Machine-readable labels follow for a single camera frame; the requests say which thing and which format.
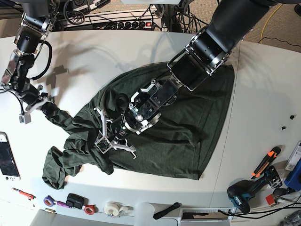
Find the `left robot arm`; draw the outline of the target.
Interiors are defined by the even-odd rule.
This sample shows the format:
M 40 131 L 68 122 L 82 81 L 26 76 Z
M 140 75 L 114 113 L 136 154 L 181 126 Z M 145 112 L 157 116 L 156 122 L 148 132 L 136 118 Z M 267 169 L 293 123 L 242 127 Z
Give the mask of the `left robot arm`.
M 161 116 L 160 108 L 172 104 L 181 87 L 193 91 L 228 59 L 233 48 L 266 15 L 275 0 L 223 0 L 213 13 L 211 22 L 198 31 L 190 42 L 173 57 L 167 67 L 169 78 L 152 79 L 149 86 L 135 92 L 122 115 L 115 121 L 105 110 L 96 107 L 102 128 L 95 141 L 101 153 L 122 149 L 135 154 L 127 145 L 131 134 L 141 134 L 154 126 Z

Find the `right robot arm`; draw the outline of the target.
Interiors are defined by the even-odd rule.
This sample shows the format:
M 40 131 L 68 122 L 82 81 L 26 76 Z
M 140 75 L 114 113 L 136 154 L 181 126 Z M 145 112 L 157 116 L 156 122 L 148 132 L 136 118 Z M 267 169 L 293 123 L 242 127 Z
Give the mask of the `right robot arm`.
M 27 113 L 33 110 L 44 110 L 53 106 L 53 99 L 48 93 L 41 92 L 42 87 L 34 87 L 31 81 L 40 79 L 49 69 L 52 59 L 52 47 L 47 37 L 59 13 L 58 0 L 18 0 L 23 14 L 21 26 L 14 39 L 16 49 L 11 54 L 8 66 L 0 80 L 3 92 L 12 92 L 25 102 Z M 48 46 L 48 62 L 45 69 L 37 76 L 28 77 L 29 69 L 42 49 Z

